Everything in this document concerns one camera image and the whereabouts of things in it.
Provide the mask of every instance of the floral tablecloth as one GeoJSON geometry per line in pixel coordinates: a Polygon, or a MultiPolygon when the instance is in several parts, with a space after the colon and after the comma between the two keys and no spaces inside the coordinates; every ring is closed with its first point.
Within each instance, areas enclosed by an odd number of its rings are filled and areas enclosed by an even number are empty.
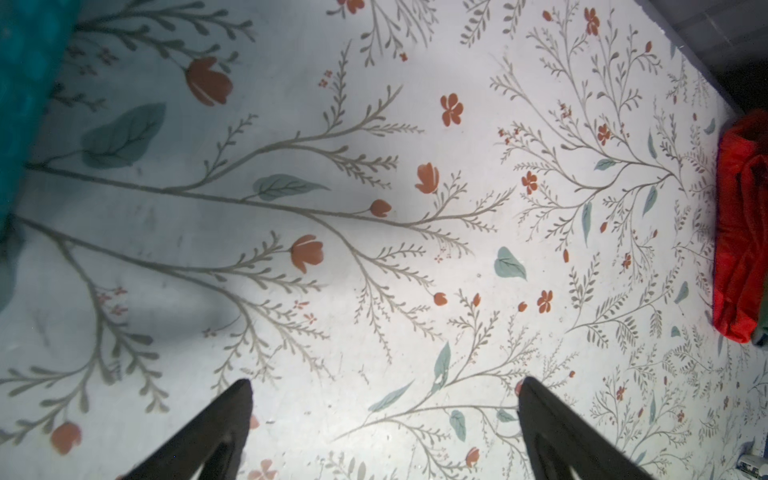
{"type": "Polygon", "coordinates": [[[248,378],[239,478],[525,478],[531,375],[727,478],[768,410],[710,326],[732,117],[628,0],[91,2],[3,257],[4,476],[115,478],[248,378]]]}

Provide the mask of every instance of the red garment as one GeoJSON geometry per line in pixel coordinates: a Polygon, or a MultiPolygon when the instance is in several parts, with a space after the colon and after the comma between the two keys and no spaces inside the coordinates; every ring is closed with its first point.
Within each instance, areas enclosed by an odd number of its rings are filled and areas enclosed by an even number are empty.
{"type": "Polygon", "coordinates": [[[723,136],[717,164],[713,323],[739,343],[757,327],[768,272],[768,112],[755,111],[723,136]]]}

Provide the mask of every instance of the large leaf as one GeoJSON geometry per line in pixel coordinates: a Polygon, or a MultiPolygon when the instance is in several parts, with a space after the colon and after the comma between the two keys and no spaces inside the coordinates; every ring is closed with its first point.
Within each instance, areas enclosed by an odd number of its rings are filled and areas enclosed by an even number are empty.
{"type": "Polygon", "coordinates": [[[711,135],[711,134],[715,133],[715,119],[714,118],[710,122],[709,127],[704,128],[704,133],[707,134],[707,135],[711,135]]]}
{"type": "Polygon", "coordinates": [[[450,365],[451,346],[446,342],[440,351],[440,355],[437,355],[437,361],[435,362],[435,383],[432,385],[432,393],[445,386],[445,382],[448,380],[448,368],[450,365]]]}
{"type": "Polygon", "coordinates": [[[654,207],[654,204],[656,203],[656,198],[659,196],[659,193],[656,191],[656,187],[651,187],[648,191],[648,196],[645,197],[645,205],[643,206],[643,216],[648,213],[648,211],[654,207]]]}
{"type": "Polygon", "coordinates": [[[262,177],[253,182],[253,191],[265,202],[271,202],[280,197],[301,195],[312,190],[330,190],[320,184],[314,184],[293,175],[275,174],[262,177]]]}
{"type": "Polygon", "coordinates": [[[686,298],[688,298],[688,282],[683,282],[683,284],[680,285],[680,291],[677,292],[677,298],[674,300],[674,302],[680,303],[686,298]]]}
{"type": "Polygon", "coordinates": [[[587,237],[592,226],[592,202],[588,202],[581,210],[581,226],[584,228],[584,244],[588,245],[587,237]]]}
{"type": "Polygon", "coordinates": [[[93,168],[130,167],[139,160],[165,120],[165,104],[133,108],[117,120],[83,134],[83,163],[93,168]]]}
{"type": "Polygon", "coordinates": [[[594,166],[595,170],[607,170],[611,167],[613,167],[616,164],[616,161],[611,160],[610,158],[604,158],[601,161],[598,161],[598,164],[594,166]]]}
{"type": "Polygon", "coordinates": [[[525,275],[525,267],[518,262],[518,259],[512,255],[507,247],[498,249],[498,256],[493,263],[493,268],[496,270],[496,275],[503,278],[519,276],[525,280],[528,279],[525,275]]]}
{"type": "Polygon", "coordinates": [[[504,409],[496,410],[496,418],[502,423],[514,422],[515,417],[504,409]]]}
{"type": "Polygon", "coordinates": [[[451,427],[456,432],[456,436],[459,440],[464,442],[467,439],[467,424],[464,419],[464,414],[459,410],[451,412],[451,427]]]}
{"type": "Polygon", "coordinates": [[[656,396],[654,395],[654,399],[650,401],[650,424],[653,425],[654,421],[656,420],[656,396]]]}
{"type": "Polygon", "coordinates": [[[411,383],[402,387],[401,389],[397,389],[394,392],[388,393],[386,397],[368,407],[368,410],[370,412],[378,412],[392,405],[394,402],[397,402],[397,400],[402,397],[402,394],[406,392],[408,387],[411,386],[411,383]]]}
{"type": "Polygon", "coordinates": [[[0,242],[0,311],[13,297],[18,256],[24,243],[11,222],[7,222],[5,228],[5,238],[0,242]]]}
{"type": "Polygon", "coordinates": [[[648,153],[650,153],[654,159],[658,157],[656,154],[656,148],[654,147],[654,136],[651,135],[650,132],[648,132],[648,153]]]}

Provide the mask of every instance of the red flower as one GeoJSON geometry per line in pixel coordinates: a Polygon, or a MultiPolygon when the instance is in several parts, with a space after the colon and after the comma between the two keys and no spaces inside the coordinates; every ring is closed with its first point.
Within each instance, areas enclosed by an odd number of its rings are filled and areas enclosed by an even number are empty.
{"type": "Polygon", "coordinates": [[[523,177],[523,187],[527,188],[528,195],[532,194],[534,190],[538,188],[538,185],[536,184],[537,180],[538,177],[536,177],[530,171],[523,177]]]}
{"type": "Polygon", "coordinates": [[[473,466],[475,466],[475,463],[477,463],[479,459],[480,459],[480,451],[477,449],[477,447],[472,447],[469,450],[469,453],[467,454],[467,458],[465,458],[467,462],[467,466],[469,468],[472,468],[473,466]]]}
{"type": "Polygon", "coordinates": [[[293,265],[306,273],[306,265],[319,265],[323,261],[323,242],[314,242],[314,235],[304,235],[296,240],[290,248],[290,261],[293,265]]]}
{"type": "Polygon", "coordinates": [[[387,212],[392,209],[392,206],[386,203],[384,200],[374,200],[371,204],[370,210],[374,217],[384,218],[387,212]]]}
{"type": "Polygon", "coordinates": [[[362,8],[366,6],[366,3],[363,0],[337,0],[339,5],[344,5],[346,3],[346,9],[349,10],[349,13],[352,15],[357,12],[358,8],[362,8]]]}
{"type": "Polygon", "coordinates": [[[59,455],[67,455],[72,447],[82,442],[80,427],[72,422],[65,422],[51,434],[51,444],[59,455]]]}
{"type": "Polygon", "coordinates": [[[598,36],[598,27],[600,26],[600,19],[595,14],[594,8],[584,9],[584,18],[587,19],[587,35],[598,36]]]}
{"type": "Polygon", "coordinates": [[[536,302],[536,305],[538,305],[538,312],[549,313],[549,311],[552,310],[552,306],[550,304],[551,301],[552,301],[552,290],[549,290],[549,292],[547,290],[542,290],[541,298],[538,299],[538,301],[536,302]]]}
{"type": "Polygon", "coordinates": [[[215,57],[196,58],[184,73],[192,94],[201,104],[213,107],[214,101],[227,103],[227,95],[232,93],[232,81],[220,71],[211,71],[216,64],[215,57]]]}
{"type": "Polygon", "coordinates": [[[437,167],[432,166],[432,163],[419,165],[416,174],[422,181],[420,184],[416,184],[416,188],[421,190],[423,194],[432,194],[437,190],[438,185],[440,185],[440,172],[437,167]]]}
{"type": "Polygon", "coordinates": [[[270,470],[271,466],[272,460],[262,460],[261,471],[251,470],[248,474],[248,480],[263,480],[264,478],[272,480],[277,475],[277,470],[270,470]]]}
{"type": "Polygon", "coordinates": [[[603,124],[602,127],[598,127],[598,141],[605,145],[605,142],[611,139],[611,131],[608,130],[608,125],[603,124]]]}
{"type": "Polygon", "coordinates": [[[443,95],[440,97],[440,105],[442,105],[444,112],[442,112],[442,123],[446,127],[451,126],[451,121],[455,124],[460,124],[462,119],[459,115],[464,111],[464,105],[458,102],[458,95],[450,94],[448,97],[443,95]]]}

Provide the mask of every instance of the teal object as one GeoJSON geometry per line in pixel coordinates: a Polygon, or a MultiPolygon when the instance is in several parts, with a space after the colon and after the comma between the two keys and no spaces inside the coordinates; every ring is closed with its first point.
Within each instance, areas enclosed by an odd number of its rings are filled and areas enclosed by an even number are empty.
{"type": "Polygon", "coordinates": [[[80,0],[0,0],[0,225],[18,183],[80,0]]]}

